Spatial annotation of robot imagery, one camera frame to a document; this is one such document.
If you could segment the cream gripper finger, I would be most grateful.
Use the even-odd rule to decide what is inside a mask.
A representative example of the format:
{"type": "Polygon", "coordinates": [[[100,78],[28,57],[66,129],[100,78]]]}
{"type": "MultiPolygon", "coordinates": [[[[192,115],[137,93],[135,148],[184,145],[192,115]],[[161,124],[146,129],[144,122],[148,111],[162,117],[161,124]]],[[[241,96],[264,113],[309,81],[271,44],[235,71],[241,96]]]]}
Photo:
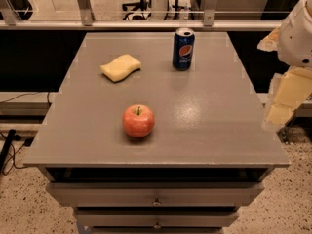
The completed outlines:
{"type": "Polygon", "coordinates": [[[259,43],[257,44],[257,48],[265,52],[276,51],[279,42],[279,31],[279,27],[273,29],[267,36],[259,41],[259,43]]]}
{"type": "Polygon", "coordinates": [[[275,74],[264,109],[263,129],[278,131],[283,128],[311,94],[311,68],[291,66],[283,75],[275,74]]]}

